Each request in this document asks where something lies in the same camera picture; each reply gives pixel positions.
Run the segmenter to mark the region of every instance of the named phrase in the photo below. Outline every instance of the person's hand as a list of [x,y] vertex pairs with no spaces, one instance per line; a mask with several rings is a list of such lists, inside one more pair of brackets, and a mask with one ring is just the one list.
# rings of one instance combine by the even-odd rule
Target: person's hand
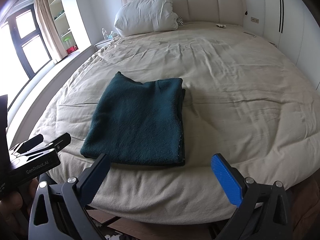
[[[38,187],[38,180],[33,179],[29,186],[29,194],[32,198],[35,197],[36,190]],[[0,213],[4,217],[7,224],[10,226],[12,231],[16,234],[26,235],[26,232],[22,230],[19,223],[15,219],[13,213],[18,211],[22,207],[22,197],[18,192],[11,192],[7,197],[0,201]],[[28,207],[28,213],[31,212],[31,206]]]

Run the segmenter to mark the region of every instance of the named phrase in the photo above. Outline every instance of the dark green towel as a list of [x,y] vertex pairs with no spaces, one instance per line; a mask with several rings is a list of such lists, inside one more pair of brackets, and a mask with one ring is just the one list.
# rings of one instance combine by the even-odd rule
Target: dark green towel
[[184,165],[181,78],[140,83],[118,72],[95,109],[80,153],[114,163]]

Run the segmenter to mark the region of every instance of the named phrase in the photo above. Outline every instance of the white shelf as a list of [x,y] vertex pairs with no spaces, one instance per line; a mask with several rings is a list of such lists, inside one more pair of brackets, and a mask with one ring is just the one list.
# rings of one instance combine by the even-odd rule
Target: white shelf
[[65,36],[66,36],[67,34],[69,34],[69,33],[71,33],[71,30],[68,31],[66,34],[63,34],[63,35],[61,36],[61,38],[65,37]]
[[49,5],[51,6],[51,5],[56,4],[56,3],[58,3],[58,2],[61,2],[61,0],[53,0],[53,2],[50,3]]
[[66,16],[65,12],[63,12],[63,14],[59,15],[58,18],[55,19],[55,21],[58,20],[59,18],[61,18],[62,16]]

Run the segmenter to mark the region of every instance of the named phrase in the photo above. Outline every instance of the metal screw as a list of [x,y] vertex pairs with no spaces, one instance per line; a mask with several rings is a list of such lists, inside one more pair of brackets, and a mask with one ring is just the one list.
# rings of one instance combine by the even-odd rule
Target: metal screw
[[47,182],[45,180],[39,183],[39,187],[44,188],[45,186],[47,186]]
[[276,181],[276,186],[277,186],[277,187],[282,187],[282,186],[283,186],[283,184],[282,184],[282,182],[281,182],[281,181]]
[[75,183],[76,180],[77,180],[76,177],[70,177],[70,178],[68,179],[68,183]]
[[245,182],[248,184],[252,184],[252,183],[254,183],[254,179],[251,177],[247,177],[247,178],[245,178]]

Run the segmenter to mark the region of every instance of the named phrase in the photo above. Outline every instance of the wooden floor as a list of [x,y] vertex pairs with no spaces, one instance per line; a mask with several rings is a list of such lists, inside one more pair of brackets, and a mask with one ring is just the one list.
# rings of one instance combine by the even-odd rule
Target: wooden floor
[[[100,210],[88,210],[88,213],[102,224],[115,218]],[[208,224],[159,225],[120,218],[108,226],[140,240],[211,240]]]

